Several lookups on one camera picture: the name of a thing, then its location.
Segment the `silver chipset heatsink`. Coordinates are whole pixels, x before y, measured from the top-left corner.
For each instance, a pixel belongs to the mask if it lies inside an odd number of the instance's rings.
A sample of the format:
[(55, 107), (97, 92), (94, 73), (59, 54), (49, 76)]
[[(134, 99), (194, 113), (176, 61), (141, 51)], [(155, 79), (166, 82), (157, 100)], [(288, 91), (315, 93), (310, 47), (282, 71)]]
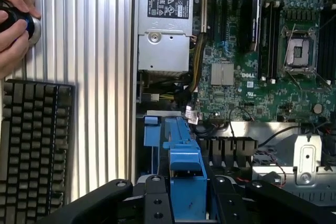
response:
[(219, 62), (211, 64), (211, 85), (233, 86), (234, 64), (232, 62)]

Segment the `black expansion slot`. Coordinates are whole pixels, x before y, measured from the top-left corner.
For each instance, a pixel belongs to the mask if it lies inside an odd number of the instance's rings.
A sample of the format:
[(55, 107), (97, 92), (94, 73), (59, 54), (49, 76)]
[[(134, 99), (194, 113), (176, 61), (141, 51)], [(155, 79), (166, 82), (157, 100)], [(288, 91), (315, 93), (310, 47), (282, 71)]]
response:
[(228, 16), (228, 0), (222, 0), (222, 12), (221, 12), (221, 40), (226, 40), (227, 30), (227, 16)]
[(218, 23), (218, 0), (211, 0), (211, 10), (210, 10), (210, 28), (211, 28), (211, 40), (215, 41), (217, 34), (217, 23)]

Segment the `CPU socket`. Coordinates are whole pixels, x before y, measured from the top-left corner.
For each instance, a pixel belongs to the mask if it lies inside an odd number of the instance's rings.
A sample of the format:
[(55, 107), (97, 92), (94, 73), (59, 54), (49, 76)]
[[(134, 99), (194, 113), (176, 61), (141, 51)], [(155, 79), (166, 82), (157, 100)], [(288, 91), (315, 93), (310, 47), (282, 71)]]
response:
[(317, 32), (297, 24), (283, 26), (279, 37), (278, 71), (313, 74), (317, 69)]

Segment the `white label tag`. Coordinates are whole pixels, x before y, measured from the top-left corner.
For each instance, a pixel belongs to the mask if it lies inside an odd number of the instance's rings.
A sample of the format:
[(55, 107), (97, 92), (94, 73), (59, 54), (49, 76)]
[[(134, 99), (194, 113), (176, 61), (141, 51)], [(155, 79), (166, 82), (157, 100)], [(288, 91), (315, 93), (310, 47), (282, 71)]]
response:
[(199, 113), (189, 105), (186, 106), (185, 117), (186, 117), (188, 124), (198, 125)]

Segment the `black RAM slot bank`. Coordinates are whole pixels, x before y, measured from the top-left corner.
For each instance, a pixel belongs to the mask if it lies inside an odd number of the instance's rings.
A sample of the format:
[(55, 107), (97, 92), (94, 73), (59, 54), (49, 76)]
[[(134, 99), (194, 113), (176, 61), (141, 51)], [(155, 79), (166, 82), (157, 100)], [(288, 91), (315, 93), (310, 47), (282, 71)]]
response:
[(258, 76), (272, 83), (277, 79), (281, 9), (279, 1), (262, 9)]
[(336, 9), (320, 14), (317, 72), (325, 80), (336, 80)]

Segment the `black keyboard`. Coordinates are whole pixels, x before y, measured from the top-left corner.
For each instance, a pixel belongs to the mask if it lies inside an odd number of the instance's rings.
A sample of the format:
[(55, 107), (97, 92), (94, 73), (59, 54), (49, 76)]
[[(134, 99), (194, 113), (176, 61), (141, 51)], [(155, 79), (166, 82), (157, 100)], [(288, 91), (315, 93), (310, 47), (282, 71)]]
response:
[(34, 224), (65, 202), (74, 86), (3, 83), (0, 224)]

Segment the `silver metal drive cage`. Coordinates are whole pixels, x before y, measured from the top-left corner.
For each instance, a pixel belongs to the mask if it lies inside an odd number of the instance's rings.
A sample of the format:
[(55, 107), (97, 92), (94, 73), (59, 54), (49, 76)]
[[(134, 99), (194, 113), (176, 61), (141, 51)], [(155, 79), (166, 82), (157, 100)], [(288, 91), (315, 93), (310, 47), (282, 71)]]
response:
[(336, 208), (336, 124), (293, 125), (272, 133), (258, 144), (251, 177)]

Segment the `black graphics card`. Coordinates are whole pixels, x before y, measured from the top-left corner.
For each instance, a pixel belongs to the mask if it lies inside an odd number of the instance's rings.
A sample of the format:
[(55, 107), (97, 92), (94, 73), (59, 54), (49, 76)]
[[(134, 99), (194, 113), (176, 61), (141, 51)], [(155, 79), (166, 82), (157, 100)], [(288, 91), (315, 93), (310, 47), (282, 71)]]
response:
[(244, 0), (240, 8), (239, 49), (256, 51), (259, 38), (260, 0)]

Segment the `white expansion slot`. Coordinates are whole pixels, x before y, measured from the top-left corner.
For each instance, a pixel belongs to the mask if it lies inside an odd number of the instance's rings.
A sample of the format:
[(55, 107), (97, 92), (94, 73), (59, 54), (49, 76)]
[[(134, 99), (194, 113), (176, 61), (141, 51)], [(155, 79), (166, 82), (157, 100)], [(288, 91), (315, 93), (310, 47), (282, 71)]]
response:
[(202, 0), (201, 5), (201, 33), (207, 32), (207, 2), (208, 0)]

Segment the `open silver PC case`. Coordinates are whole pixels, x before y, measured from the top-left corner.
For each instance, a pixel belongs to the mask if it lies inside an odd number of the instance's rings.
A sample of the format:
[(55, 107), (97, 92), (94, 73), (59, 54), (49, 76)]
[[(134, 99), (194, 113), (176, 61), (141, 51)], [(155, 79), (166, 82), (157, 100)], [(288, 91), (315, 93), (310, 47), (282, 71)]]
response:
[[(189, 70), (182, 73), (172, 72), (152, 72), (138, 69), (138, 0), (134, 0), (134, 73), (136, 75), (135, 90), (135, 122), (137, 136), (137, 161), (139, 182), (143, 183), (151, 175), (164, 177), (167, 192), (170, 198), (170, 171), (169, 153), (163, 148), (163, 143), (167, 141), (165, 137), (165, 120), (168, 118), (181, 117), (186, 122), (185, 109), (191, 106), (197, 111), (195, 102), (197, 88), (202, 73), (202, 63), (205, 46), (207, 45), (207, 32), (195, 32), (192, 26), (192, 36), (190, 38), (189, 49)], [(151, 94), (159, 94), (158, 102), (151, 101)], [(161, 120), (161, 137), (159, 147), (144, 146), (144, 118), (146, 116), (157, 116)], [(318, 123), (336, 124), (336, 118)], [(307, 125), (318, 123), (307, 122), (259, 122), (252, 119), (240, 121), (224, 120), (202, 120), (199, 117), (198, 125), (188, 124), (191, 137), (196, 141), (199, 138), (208, 137), (251, 137), (258, 141), (258, 144), (281, 129), (293, 125)], [(202, 157), (206, 174), (207, 166), (213, 166)], [(251, 167), (223, 167), (223, 173), (232, 178), (251, 178)], [(216, 219), (209, 217), (209, 177), (207, 174), (207, 196), (206, 196), (206, 219), (204, 220), (176, 220), (174, 224), (219, 224)]]

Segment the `green Dell motherboard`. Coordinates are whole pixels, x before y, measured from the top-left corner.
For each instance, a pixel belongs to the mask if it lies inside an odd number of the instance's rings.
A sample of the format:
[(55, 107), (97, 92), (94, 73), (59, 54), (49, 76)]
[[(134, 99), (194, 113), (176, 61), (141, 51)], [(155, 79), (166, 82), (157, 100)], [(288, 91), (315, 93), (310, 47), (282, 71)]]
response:
[[(262, 9), (266, 3), (280, 2), (280, 33), (283, 26), (297, 24), (317, 32), (317, 67), (320, 14), (335, 10), (336, 0), (260, 0), (259, 38), (256, 51), (239, 49), (240, 8), (244, 0), (228, 0), (226, 40), (221, 40), (222, 0), (218, 0), (218, 23), (215, 41), (211, 40), (209, 21), (211, 0), (207, 2), (207, 45), (195, 106), (202, 120), (318, 123), (336, 118), (336, 80), (325, 80), (316, 69), (313, 74), (281, 73), (275, 83), (258, 76)], [(195, 0), (195, 32), (201, 31), (202, 0)], [(211, 85), (211, 64), (232, 62), (234, 85)], [(315, 114), (316, 103), (323, 105)]]

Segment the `silver power supply unit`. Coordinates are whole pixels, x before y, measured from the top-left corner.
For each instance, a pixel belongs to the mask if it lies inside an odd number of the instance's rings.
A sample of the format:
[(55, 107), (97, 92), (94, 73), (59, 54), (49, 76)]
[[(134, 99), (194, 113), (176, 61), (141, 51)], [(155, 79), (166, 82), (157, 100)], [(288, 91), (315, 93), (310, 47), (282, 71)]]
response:
[(194, 0), (138, 0), (138, 69), (189, 70)]

